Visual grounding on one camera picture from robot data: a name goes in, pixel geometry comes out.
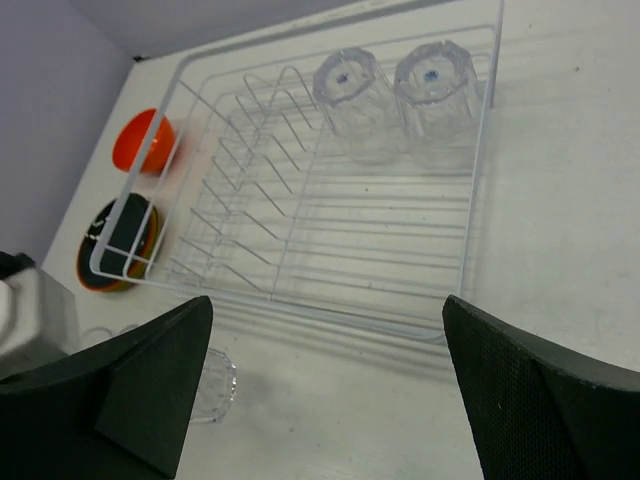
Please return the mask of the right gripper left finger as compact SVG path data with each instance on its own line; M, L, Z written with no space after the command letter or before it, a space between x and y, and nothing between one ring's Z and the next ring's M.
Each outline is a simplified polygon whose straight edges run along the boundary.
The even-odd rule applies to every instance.
M213 324L195 297L1 381L4 479L173 479Z

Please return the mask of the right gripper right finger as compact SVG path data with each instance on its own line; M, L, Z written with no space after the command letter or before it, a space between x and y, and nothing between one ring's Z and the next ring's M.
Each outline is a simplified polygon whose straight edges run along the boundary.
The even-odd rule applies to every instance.
M484 478L638 478L638 372L454 295L442 317Z

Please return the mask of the clear glass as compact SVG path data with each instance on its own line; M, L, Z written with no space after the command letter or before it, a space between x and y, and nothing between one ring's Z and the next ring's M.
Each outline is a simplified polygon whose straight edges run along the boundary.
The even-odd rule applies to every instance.
M472 168L483 93L466 49L450 40L416 47L397 64L393 91L420 167Z
M128 331L134 330L138 327L137 324L127 325L119 330L112 330L104 326L97 326L86 330L80 338L81 347L89 348L99 343L105 342L113 337L124 334Z
M395 161L405 146L392 87L375 56L349 47L313 75L313 97L342 153L367 165Z
M236 366L226 353L209 348L205 355L190 422L220 423L235 399Z

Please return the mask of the black plate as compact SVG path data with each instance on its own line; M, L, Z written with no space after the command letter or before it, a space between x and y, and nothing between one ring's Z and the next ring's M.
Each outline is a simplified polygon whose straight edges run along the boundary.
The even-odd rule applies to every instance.
M112 200L109 204L107 204L107 205L104 207L104 209L105 209L108 205L111 205L111 209L112 209L112 207L113 207L114 203L115 203L115 201L114 201L114 200ZM119 220L118 220L118 222L119 222L119 221L120 221L120 219L124 216L124 215L123 215L123 213L124 213L124 212L126 212L126 213L130 214L130 217L128 217L127 215L125 215L125 216L124 216L124 217L125 217L125 218L127 218L129 221L131 221L131 220L132 220L132 219L133 219L137 214L141 214L141 215L142 215L142 219L141 219L141 221L140 221L140 224L139 224L139 226L137 227L137 231L136 231L136 234L135 234L135 238L136 238L137 232L138 232L138 230L139 230L139 227L140 227L140 225L141 225L141 222L142 222L142 220L143 220L143 217L144 217L144 215L145 215L145 213L146 213L146 210L147 210L147 208L148 208L148 205L149 205L149 202L148 202L148 200L147 200L145 197L143 197L142 195L140 195L140 194L138 194L138 193L132 193L132 194L130 194L130 195L129 195L129 197L128 197L127 201L126 201L126 204L125 204L125 206L124 206L124 209L123 209L123 211L122 211L122 213L121 213L121 216L120 216L120 218L119 218ZM108 212L106 223L107 223L107 221L109 220L109 215L110 215L111 209L110 209L110 211ZM114 228L114 231L113 231L113 233L112 233L112 236L111 236L111 238L109 239L109 241L108 241L107 245L108 245L108 246L111 246L111 247L115 247L116 249L122 250L122 249L120 249L120 248L116 247L116 243L115 243L115 242L111 241L111 239L112 239L112 238L114 238L115 240L118 240L118 241L123 241L123 240L124 240L124 230L119 230L119 231L118 231L118 234L117 234L116 236L113 236L114 232L116 231L116 227L117 227L117 225L118 225L118 222L117 222L117 224L116 224L116 226L115 226L115 228ZM132 241L132 243L131 243L131 246L130 246L129 248L125 248L125 249L124 249L124 250L122 250L122 251L126 251L126 252L128 252L128 251L131 249L131 247L133 246L134 239L133 239L133 241ZM101 266L101 260L100 260L100 268L101 268L101 270L102 270L103 272L105 272L105 273L108 273L106 270L104 270L104 269L102 268L102 266ZM122 275L122 274L123 274L123 268L122 268L122 273L121 273L121 274L111 274L111 273L108 273L108 274L111 274L111 275L118 275L118 276L120 276L120 275Z

